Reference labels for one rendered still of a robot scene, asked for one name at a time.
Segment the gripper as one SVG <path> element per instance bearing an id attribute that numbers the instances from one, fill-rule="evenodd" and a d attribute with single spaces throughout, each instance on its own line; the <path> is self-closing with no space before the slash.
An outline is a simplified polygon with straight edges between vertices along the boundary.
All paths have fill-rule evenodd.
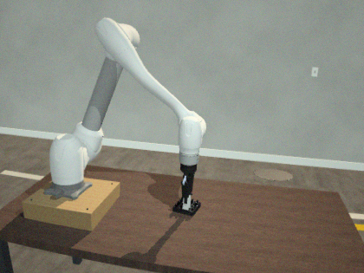
<path id="1" fill-rule="evenodd" d="M 197 165 L 185 166 L 180 163 L 180 171 L 184 173 L 183 181 L 181 180 L 183 209 L 189 210 L 189 208 L 191 207 L 193 179 L 194 179 L 194 174 L 197 171 Z"/>

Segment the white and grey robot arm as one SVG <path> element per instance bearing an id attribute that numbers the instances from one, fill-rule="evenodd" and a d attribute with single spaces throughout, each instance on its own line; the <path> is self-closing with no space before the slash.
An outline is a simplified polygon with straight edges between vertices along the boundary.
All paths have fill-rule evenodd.
<path id="1" fill-rule="evenodd" d="M 44 194 L 52 195 L 54 199 L 78 199 L 93 186 L 92 182 L 84 181 L 84 170 L 101 151 L 101 125 L 123 68 L 177 115 L 181 164 L 193 166 L 198 163 L 199 148 L 205 135 L 206 124 L 203 118 L 189 111 L 144 67 L 136 52 L 140 36 L 135 28 L 116 23 L 110 18 L 103 18 L 95 25 L 95 33 L 105 49 L 106 58 L 83 121 L 75 126 L 72 134 L 60 134 L 51 144 L 49 163 L 52 186 L 44 190 Z M 57 194 L 57 197 L 54 194 Z"/>

